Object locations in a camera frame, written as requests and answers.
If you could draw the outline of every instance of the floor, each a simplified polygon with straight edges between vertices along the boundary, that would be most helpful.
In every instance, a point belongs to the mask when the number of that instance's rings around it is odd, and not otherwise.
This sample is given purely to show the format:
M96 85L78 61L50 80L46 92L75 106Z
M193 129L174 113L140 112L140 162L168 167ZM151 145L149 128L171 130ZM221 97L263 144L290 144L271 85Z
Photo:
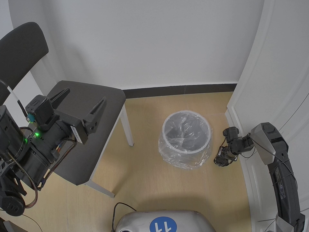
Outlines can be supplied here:
M135 144L130 147L121 125L103 154L94 181L113 191L114 199L87 186L75 186L56 174L39 192L38 203L25 211L49 231L110 232L115 203L137 210L189 209L205 215L217 232L251 231L249 203L240 162L228 167L213 163L228 127L226 105L231 92L128 99L126 110ZM162 160L158 137L165 118L179 110L203 115L213 129L213 152L202 167L176 168ZM26 203L34 197L29 191ZM117 207L115 224L130 208ZM29 232L40 229L30 219L0 216Z

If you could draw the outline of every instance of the white chair leg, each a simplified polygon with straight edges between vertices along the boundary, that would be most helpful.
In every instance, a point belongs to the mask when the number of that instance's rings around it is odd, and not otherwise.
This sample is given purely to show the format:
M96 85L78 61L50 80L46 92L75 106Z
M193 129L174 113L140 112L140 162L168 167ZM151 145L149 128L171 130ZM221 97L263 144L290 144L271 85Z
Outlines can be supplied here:
M111 198L113 198L115 196L114 193L112 193L111 191L109 190L106 190L105 188L101 187L100 185L98 185L97 183L93 182L92 180L88 180L86 183L85 183L86 186L89 186L99 192L102 192L104 193L105 195L107 196L110 196Z
M124 105L123 105L122 110L121 110L120 119L121 119L123 129L125 130L125 134L126 134L128 143L129 143L130 146L133 146L134 141L133 141L133 137L132 137L132 133L131 133L131 128L130 128L130 124L129 124L129 120L128 120L126 107Z

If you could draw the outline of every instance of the chair backrest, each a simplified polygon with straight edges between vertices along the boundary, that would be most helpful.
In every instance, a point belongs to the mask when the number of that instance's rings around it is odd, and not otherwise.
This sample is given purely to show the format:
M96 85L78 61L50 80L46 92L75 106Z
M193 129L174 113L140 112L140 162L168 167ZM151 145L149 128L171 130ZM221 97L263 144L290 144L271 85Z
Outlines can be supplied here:
M27 22L0 40L0 79L12 89L46 54L48 46L44 34L35 22ZM10 92L0 84L0 105Z

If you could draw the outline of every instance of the plastic bag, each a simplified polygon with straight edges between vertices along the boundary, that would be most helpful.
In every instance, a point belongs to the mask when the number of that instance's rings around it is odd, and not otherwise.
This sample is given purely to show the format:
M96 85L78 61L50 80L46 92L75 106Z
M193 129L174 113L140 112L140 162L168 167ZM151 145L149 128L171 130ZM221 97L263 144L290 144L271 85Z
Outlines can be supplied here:
M195 169L211 155L211 127L193 111L179 111L164 121L159 152L164 161L184 169Z

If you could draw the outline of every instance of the black baseboard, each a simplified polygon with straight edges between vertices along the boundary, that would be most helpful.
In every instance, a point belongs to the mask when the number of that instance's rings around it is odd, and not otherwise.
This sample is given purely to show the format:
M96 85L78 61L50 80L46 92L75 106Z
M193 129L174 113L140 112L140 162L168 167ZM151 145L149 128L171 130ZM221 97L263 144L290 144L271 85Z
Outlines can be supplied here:
M232 92L236 87L236 83L222 84L202 84L202 85L182 85L167 87L146 87L124 90L126 98L141 98L164 95L184 95L198 93L214 93L214 92Z

